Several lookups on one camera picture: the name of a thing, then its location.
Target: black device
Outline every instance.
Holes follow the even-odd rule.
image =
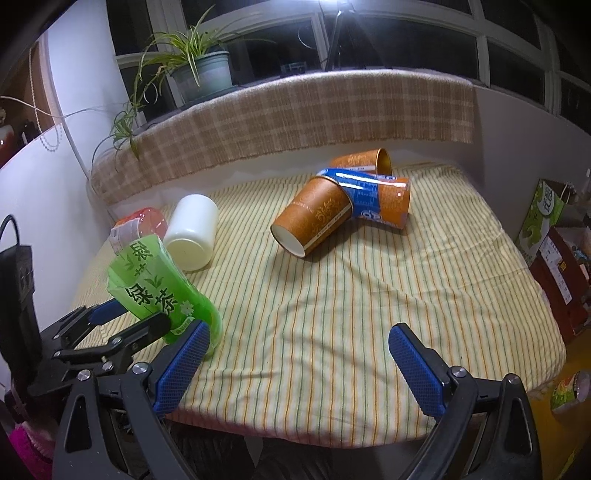
[[[448,367],[405,323],[392,327],[388,345],[421,410],[437,419],[401,480],[444,478],[474,414],[484,419],[461,465],[463,479],[542,478],[534,418],[517,375],[494,381],[473,378],[460,366]]]

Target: plant pot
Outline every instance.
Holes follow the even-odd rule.
[[[232,86],[230,76],[230,54],[227,51],[215,51],[199,57],[195,64],[199,74],[199,86],[195,82],[189,65],[179,67],[171,73],[177,83],[178,91],[185,103],[211,95]]]

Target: bed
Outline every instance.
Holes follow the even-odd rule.
[[[269,226],[310,174],[210,194],[220,209],[214,256],[187,276],[217,306],[225,333],[172,419],[330,447],[422,437],[433,419],[388,353],[397,322],[474,376],[515,372],[532,390],[560,372],[566,352],[543,292],[463,173],[430,163],[394,174],[412,181],[404,230],[352,219],[304,260],[285,252]],[[74,306],[110,298],[112,258],[105,244]],[[98,327],[85,345],[134,321],[126,314]],[[136,360],[149,361],[162,345]]]

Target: green plastic bottle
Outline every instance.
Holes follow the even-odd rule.
[[[107,290],[140,320],[157,312],[171,320],[164,335],[173,343],[196,319],[209,325],[211,357],[222,337],[222,321],[212,302],[176,267],[157,235],[140,238],[111,262]]]

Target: pink cloth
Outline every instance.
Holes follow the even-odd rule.
[[[51,480],[51,460],[44,457],[33,446],[27,431],[19,425],[10,434],[10,443],[17,451],[18,456],[25,463],[31,474],[37,480]]]

